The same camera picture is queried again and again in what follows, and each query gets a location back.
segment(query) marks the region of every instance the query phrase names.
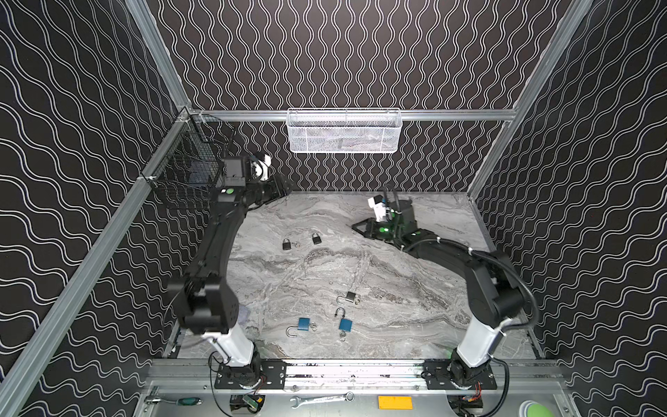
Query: black wire basket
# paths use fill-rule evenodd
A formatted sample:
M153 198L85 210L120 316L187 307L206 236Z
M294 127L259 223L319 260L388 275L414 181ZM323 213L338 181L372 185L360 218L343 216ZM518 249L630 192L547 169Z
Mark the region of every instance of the black wire basket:
M189 120L179 133L157 172L147 178L157 200L171 210L205 210L211 190L221 185L223 160L236 128L217 120L215 137L205 135L197 123Z

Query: wrench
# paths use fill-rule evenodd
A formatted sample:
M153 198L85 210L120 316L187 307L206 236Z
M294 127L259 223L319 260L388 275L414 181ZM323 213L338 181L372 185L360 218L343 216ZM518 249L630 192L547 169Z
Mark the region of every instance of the wrench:
M294 396L289 399L290 401L295 401L296 404L292 408L299 408L299 406L305 406L306 404L320 404L322 402L335 402L335 401L352 401L354 400L354 393L348 392L343 395L330 395L326 397L311 397L311 398L301 398Z

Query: green round object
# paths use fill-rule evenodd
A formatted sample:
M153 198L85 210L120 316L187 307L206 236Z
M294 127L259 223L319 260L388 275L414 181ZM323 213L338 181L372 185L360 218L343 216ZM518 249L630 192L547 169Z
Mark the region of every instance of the green round object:
M554 413L552 413L547 407L535 403L528 407L528 410L526 411L526 417L554 417Z

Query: white mesh basket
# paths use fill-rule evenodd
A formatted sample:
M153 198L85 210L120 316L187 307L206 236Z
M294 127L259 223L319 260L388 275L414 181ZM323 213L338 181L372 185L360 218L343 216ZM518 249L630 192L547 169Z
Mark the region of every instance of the white mesh basket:
M399 109L289 109L287 136L295 153L393 153Z

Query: wire mesh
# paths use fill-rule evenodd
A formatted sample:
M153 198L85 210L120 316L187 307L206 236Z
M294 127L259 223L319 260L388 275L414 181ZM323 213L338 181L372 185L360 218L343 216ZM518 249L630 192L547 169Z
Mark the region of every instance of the wire mesh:
M295 153L393 153L403 126L399 109L289 109Z
M159 176L149 179L158 201L169 209L207 209L211 190L221 185L222 161L235 129L223 122L228 129L221 139L204 134L201 123L191 118L161 162Z

